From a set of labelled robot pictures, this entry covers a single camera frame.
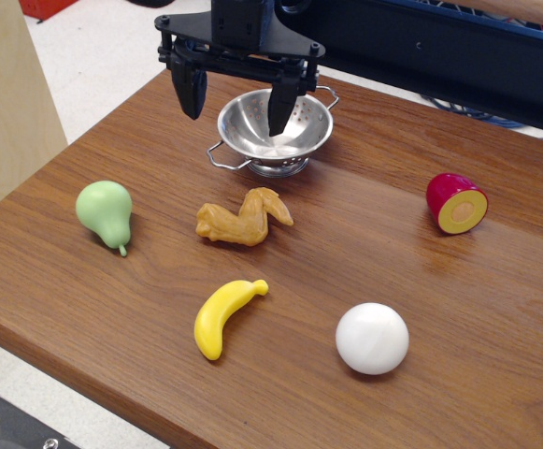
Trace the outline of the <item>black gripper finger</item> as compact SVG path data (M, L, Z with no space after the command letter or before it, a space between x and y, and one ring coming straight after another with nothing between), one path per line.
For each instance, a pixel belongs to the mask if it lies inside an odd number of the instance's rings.
M197 120L206 101L206 70L177 60L171 65L171 77L182 111L191 119Z
M299 96L307 91L307 82L302 73L280 74L272 82L272 90L267 106L269 136L274 137L284 132L291 118L293 108Z

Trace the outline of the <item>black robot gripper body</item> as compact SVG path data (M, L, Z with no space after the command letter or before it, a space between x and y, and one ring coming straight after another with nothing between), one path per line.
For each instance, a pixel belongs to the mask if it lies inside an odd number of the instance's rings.
M317 87L322 44L284 25L273 1L212 1L200 13L155 19L162 35L160 61L174 61L230 77L272 84L280 74L302 73L307 91Z

